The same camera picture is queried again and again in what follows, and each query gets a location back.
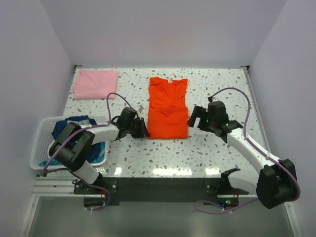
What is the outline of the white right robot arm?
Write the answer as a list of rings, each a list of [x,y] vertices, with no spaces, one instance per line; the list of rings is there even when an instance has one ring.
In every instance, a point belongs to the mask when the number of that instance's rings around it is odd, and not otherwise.
[[[268,209],[298,199],[300,189],[294,163],[272,155],[245,132],[244,125],[229,120],[223,102],[210,102],[207,108],[194,106],[188,126],[194,127],[197,119],[199,130],[213,133],[235,148],[258,173],[258,180],[252,181],[250,178],[232,176],[238,168],[227,170],[221,174],[220,184],[216,188],[218,191],[231,194],[236,189],[242,189],[255,194]]]

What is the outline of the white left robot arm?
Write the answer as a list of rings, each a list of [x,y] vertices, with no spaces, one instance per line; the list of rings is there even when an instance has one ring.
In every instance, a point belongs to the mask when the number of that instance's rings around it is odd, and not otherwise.
[[[104,183],[103,176],[87,161],[92,146],[101,142],[116,141],[128,134],[135,139],[150,137],[144,119],[130,107],[124,108],[119,116],[107,124],[85,126],[71,122],[50,145],[50,160],[44,169],[56,160],[85,183],[85,188],[90,193],[96,194],[104,187]]]

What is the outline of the orange t shirt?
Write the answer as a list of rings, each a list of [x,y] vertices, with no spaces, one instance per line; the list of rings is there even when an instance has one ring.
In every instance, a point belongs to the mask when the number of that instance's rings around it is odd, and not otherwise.
[[[148,132],[152,140],[187,139],[187,79],[150,78]]]

